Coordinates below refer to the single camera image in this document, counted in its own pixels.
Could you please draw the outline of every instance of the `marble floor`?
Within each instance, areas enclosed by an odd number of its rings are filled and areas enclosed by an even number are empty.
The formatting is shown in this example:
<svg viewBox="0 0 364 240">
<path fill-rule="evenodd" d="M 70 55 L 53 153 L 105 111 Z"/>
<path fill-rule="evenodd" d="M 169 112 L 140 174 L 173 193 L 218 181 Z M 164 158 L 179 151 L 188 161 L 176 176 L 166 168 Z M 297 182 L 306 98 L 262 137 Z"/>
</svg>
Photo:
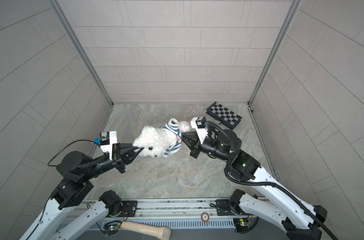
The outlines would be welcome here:
<svg viewBox="0 0 364 240">
<path fill-rule="evenodd" d="M 193 117 L 205 116 L 210 103 L 180 104 L 118 104 L 114 105 L 105 131 L 117 131 L 119 142 L 132 143 L 144 126 L 161 127 L 175 118 L 190 121 Z M 246 103 L 224 104 L 242 117 L 234 132 L 242 140 L 242 150 L 253 156 L 269 172 L 270 168 L 263 153 L 254 124 Z M 94 157 L 101 155 L 96 150 Z M 186 197 L 229 197 L 235 189 L 250 195 L 255 189 L 229 181 L 224 173 L 225 162 L 200 154 L 198 159 L 190 155 L 183 143 L 181 149 L 169 157 L 137 157 L 126 166 L 126 173 L 111 170 L 92 179 L 94 188 L 86 199 L 98 199 L 108 190 L 115 191 L 123 199 L 133 198 L 186 198 Z"/>
</svg>

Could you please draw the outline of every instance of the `white plush toy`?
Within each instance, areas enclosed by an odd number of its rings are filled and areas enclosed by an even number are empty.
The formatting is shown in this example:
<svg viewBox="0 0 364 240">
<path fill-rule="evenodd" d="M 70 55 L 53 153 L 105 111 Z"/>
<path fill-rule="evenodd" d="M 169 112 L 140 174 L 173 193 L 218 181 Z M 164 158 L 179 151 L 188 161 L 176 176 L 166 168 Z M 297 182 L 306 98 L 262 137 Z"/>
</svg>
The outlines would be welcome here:
<svg viewBox="0 0 364 240">
<path fill-rule="evenodd" d="M 172 118 L 161 128 L 145 126 L 141 135 L 133 142 L 133 146 L 143 147 L 139 156 L 167 157 L 178 152 L 182 143 L 182 132 L 192 131 L 189 122 Z"/>
</svg>

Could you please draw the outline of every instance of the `metal frame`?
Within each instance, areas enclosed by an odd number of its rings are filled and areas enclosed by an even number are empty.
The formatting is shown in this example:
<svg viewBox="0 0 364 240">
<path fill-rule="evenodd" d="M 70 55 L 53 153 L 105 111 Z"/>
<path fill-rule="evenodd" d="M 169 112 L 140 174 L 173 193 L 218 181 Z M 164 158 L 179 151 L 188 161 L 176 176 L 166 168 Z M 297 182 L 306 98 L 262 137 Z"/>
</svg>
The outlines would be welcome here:
<svg viewBox="0 0 364 240">
<path fill-rule="evenodd" d="M 73 44 L 75 50 L 77 51 L 78 55 L 80 56 L 82 62 L 84 63 L 86 69 L 88 70 L 90 76 L 94 79 L 96 82 L 98 88 L 101 90 L 102 94 L 105 96 L 106 100 L 108 101 L 109 105 L 112 106 L 113 102 L 107 93 L 106 89 L 104 88 L 101 80 L 99 79 L 98 74 L 96 73 L 93 65 L 91 64 L 91 61 L 87 54 L 84 51 L 84 48 L 81 46 L 81 43 L 77 36 L 75 35 L 75 32 L 73 31 L 73 28 L 70 26 L 69 21 L 64 15 L 64 12 L 62 11 L 61 6 L 58 4 L 57 0 L 49 0 L 49 5 L 52 8 L 55 16 L 57 17 L 58 21 L 60 22 L 62 28 L 66 32 L 67 36 L 69 37 L 71 43 Z"/>
<path fill-rule="evenodd" d="M 256 83 L 255 89 L 252 93 L 252 97 L 249 101 L 249 105 L 252 105 L 253 102 L 255 101 L 256 94 L 258 93 L 259 89 L 261 88 L 262 82 L 266 78 L 266 75 L 273 63 L 273 60 L 274 60 L 275 56 L 277 55 L 278 50 L 279 50 L 280 46 L 282 45 L 282 42 L 283 42 L 287 32 L 289 31 L 290 25 L 291 25 L 292 21 L 294 20 L 296 13 L 298 12 L 299 5 L 301 2 L 302 2 L 302 0 L 293 0 L 292 1 L 290 9 L 287 12 L 287 15 L 283 21 L 282 27 L 280 28 L 279 34 L 275 40 L 274 46 L 271 49 L 271 52 L 266 61 L 266 64 L 262 69 L 261 76 L 259 77 L 258 82 Z"/>
</svg>

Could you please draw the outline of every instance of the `round sticker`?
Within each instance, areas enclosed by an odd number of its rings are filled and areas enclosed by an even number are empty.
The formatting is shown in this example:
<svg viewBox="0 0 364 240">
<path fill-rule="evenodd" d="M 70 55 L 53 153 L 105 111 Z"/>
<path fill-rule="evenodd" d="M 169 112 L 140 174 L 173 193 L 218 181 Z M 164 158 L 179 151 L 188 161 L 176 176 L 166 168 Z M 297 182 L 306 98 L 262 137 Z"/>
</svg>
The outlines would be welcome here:
<svg viewBox="0 0 364 240">
<path fill-rule="evenodd" d="M 181 143 L 182 142 L 182 139 L 181 139 L 181 137 L 179 135 L 177 135 L 177 142 L 178 143 Z"/>
</svg>

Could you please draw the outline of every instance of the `black cable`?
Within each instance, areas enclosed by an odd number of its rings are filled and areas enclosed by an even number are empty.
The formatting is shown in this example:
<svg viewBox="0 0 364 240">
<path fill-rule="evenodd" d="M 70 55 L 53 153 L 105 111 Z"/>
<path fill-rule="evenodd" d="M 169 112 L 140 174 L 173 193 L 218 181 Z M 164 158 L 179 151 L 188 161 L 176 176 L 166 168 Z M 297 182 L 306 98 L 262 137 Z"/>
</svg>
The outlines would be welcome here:
<svg viewBox="0 0 364 240">
<path fill-rule="evenodd" d="M 65 148 L 67 148 L 68 146 L 72 145 L 73 143 L 75 142 L 79 142 L 79 141 L 87 141 L 87 142 L 92 142 L 94 144 L 96 144 L 98 147 L 100 147 L 101 145 L 99 145 L 98 143 L 94 142 L 94 141 L 91 141 L 91 140 L 87 140 L 87 139 L 80 139 L 80 140 L 77 140 L 77 141 L 74 141 L 74 142 L 71 142 L 69 143 L 68 145 L 66 145 L 66 147 L 62 148 L 61 151 L 59 151 L 52 159 L 50 159 L 50 161 L 47 163 L 47 165 L 49 167 L 56 167 L 58 165 L 50 165 L 50 163 L 55 159 L 56 156 L 58 156 L 63 150 L 65 150 Z"/>
<path fill-rule="evenodd" d="M 42 217 L 44 216 L 44 212 L 45 212 L 45 209 L 46 209 L 46 204 L 47 202 L 49 201 L 50 197 L 47 199 L 46 203 L 45 203 L 45 206 L 44 206 L 44 209 L 42 210 L 42 214 L 41 214 L 41 218 L 39 219 L 39 222 L 37 223 L 36 227 L 33 229 L 33 231 L 29 234 L 29 236 L 26 238 L 26 240 L 29 239 L 29 237 L 34 233 L 34 231 L 36 230 L 36 228 L 38 227 L 38 225 L 41 223 L 41 220 L 42 220 Z"/>
<path fill-rule="evenodd" d="M 228 180 L 240 184 L 240 185 L 245 185 L 245 186 L 272 186 L 275 187 L 279 190 L 281 190 L 282 192 L 284 192 L 287 196 L 289 196 L 296 204 L 299 205 L 299 207 L 301 209 L 303 209 L 304 213 L 309 215 L 316 223 L 318 223 L 319 227 L 323 228 L 323 230 L 333 239 L 333 240 L 338 240 L 338 238 L 330 231 L 330 229 L 328 229 L 321 220 L 319 220 L 308 208 L 305 207 L 305 205 L 303 205 L 303 203 L 301 203 L 294 195 L 292 195 L 288 190 L 286 190 L 284 187 L 274 183 L 274 182 L 243 182 L 243 181 L 239 181 L 236 180 L 234 178 L 232 178 L 229 175 L 229 167 L 232 163 L 232 159 L 233 159 L 233 151 L 234 151 L 234 144 L 230 138 L 230 136 L 228 136 L 228 134 L 226 132 L 223 131 L 222 128 L 220 128 L 218 125 L 216 125 L 214 122 L 210 122 L 207 121 L 206 122 L 207 126 L 211 126 L 216 128 L 220 133 L 222 133 L 226 139 L 229 141 L 230 144 L 230 155 L 229 158 L 227 159 L 227 163 L 224 169 L 225 172 L 225 176 L 227 177 Z"/>
</svg>

